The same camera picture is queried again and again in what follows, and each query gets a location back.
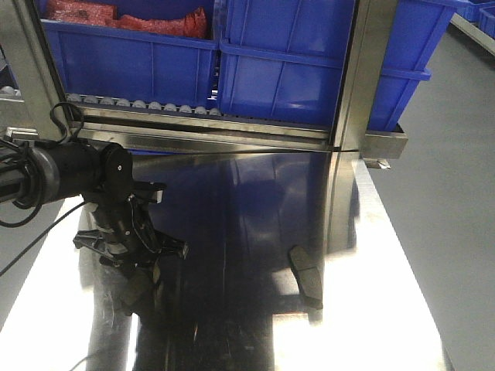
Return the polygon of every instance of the metal rail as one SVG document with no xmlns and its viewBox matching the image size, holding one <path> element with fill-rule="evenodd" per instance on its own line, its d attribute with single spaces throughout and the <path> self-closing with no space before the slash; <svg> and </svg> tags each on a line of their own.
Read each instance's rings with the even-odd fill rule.
<svg viewBox="0 0 495 371">
<path fill-rule="evenodd" d="M 489 53 L 495 56 L 495 39 L 485 32 L 477 28 L 473 23 L 461 17 L 459 14 L 454 14 L 452 21 L 450 21 L 455 27 L 460 29 L 471 39 L 480 44 Z"/>
</svg>

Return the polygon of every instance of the black cable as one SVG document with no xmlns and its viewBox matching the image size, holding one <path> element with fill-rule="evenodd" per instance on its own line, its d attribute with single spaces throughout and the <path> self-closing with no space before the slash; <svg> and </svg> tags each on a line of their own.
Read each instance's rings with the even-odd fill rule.
<svg viewBox="0 0 495 371">
<path fill-rule="evenodd" d="M 76 111 L 77 114 L 80 117 L 79 127 L 70 136 L 70 139 L 69 139 L 70 141 L 77 140 L 77 136 L 78 136 L 79 132 L 81 131 L 81 129 L 84 126 L 84 115 L 83 115 L 83 111 L 78 106 L 76 106 L 75 104 L 72 104 L 70 102 L 59 102 L 59 103 L 55 104 L 53 106 L 53 108 L 49 112 L 49 118 L 59 128 L 60 133 L 62 134 L 62 139 L 60 139 L 57 143 L 62 143 L 63 141 L 65 141 L 67 139 L 67 133 L 68 133 L 66 126 L 62 123 L 62 121 L 60 121 L 55 116 L 55 109 L 58 108 L 58 107 L 62 107 L 62 106 L 66 106 L 66 107 L 70 108 L 71 110 Z"/>
<path fill-rule="evenodd" d="M 39 172 L 38 168 L 36 167 L 35 161 L 32 159 L 30 148 L 28 146 L 25 146 L 23 150 L 25 152 L 22 154 L 22 157 L 26 157 L 26 160 L 24 160 L 24 162 L 28 162 L 31 165 L 31 169 L 34 172 L 34 178 L 38 179 L 38 195 L 34 203 L 34 209 L 26 218 L 24 218 L 20 222 L 9 223 L 0 220 L 0 226 L 3 226 L 5 228 L 18 228 L 20 226 L 25 226 L 27 223 L 33 220 L 36 215 L 38 215 L 39 211 L 41 210 L 41 207 L 43 206 L 43 197 L 45 194 L 45 182 L 44 179 L 42 179 L 42 173 Z M 28 206 L 21 207 L 17 202 L 14 202 L 14 205 L 17 206 L 19 209 L 28 209 Z"/>
<path fill-rule="evenodd" d="M 22 153 L 22 149 L 18 145 L 16 145 L 15 143 L 11 143 L 10 141 L 6 141 L 5 139 L 0 138 L 0 145 L 2 145 L 2 147 L 12 149 L 13 151 L 16 151 L 17 153 Z"/>
<path fill-rule="evenodd" d="M 8 263 L 7 266 L 2 269 L 2 271 L 0 271 L 0 277 L 3 276 L 5 273 L 7 273 L 7 271 L 10 268 L 12 268 L 13 265 L 15 263 L 17 263 L 21 259 L 21 257 L 23 257 L 29 250 L 31 250 L 39 242 L 39 240 L 41 240 L 49 231 L 51 231 L 52 228 L 54 228 L 54 226 L 56 226 L 62 220 L 64 220 L 65 218 L 67 218 L 71 213 L 73 213 L 74 211 L 76 211 L 77 209 L 79 209 L 80 207 L 82 207 L 85 203 L 86 203 L 86 201 L 81 202 L 79 205 L 73 207 L 72 209 L 70 209 L 69 211 L 67 211 L 65 214 L 63 214 L 59 219 L 55 220 L 55 222 L 53 222 L 52 224 L 50 224 L 48 226 L 48 228 L 46 228 L 43 232 L 41 232 L 41 234 L 37 238 L 35 238 L 33 240 L 33 242 L 31 242 L 23 251 L 21 251 L 19 253 L 19 255 L 17 255 L 10 263 Z"/>
</svg>

